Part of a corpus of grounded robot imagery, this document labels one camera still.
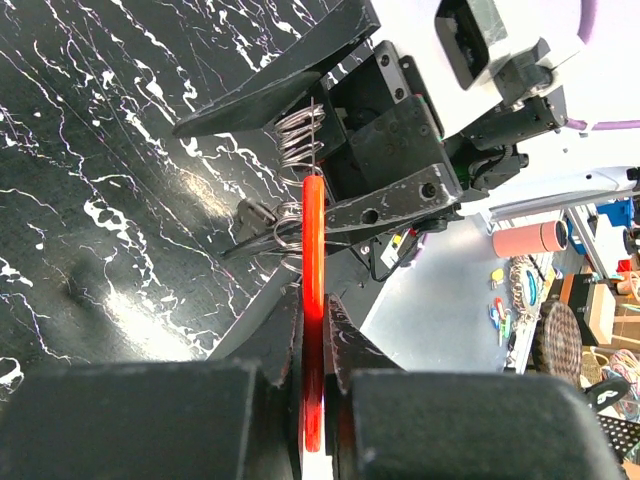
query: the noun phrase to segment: purple cable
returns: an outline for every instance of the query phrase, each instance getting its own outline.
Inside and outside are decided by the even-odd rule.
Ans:
[[[580,9],[580,28],[578,36],[588,45],[593,37],[596,16],[598,13],[598,0],[582,0],[582,8]],[[567,128],[574,130],[586,130],[589,126],[584,120],[567,119]],[[630,130],[640,128],[640,120],[622,120],[616,122],[598,122],[592,130]]]

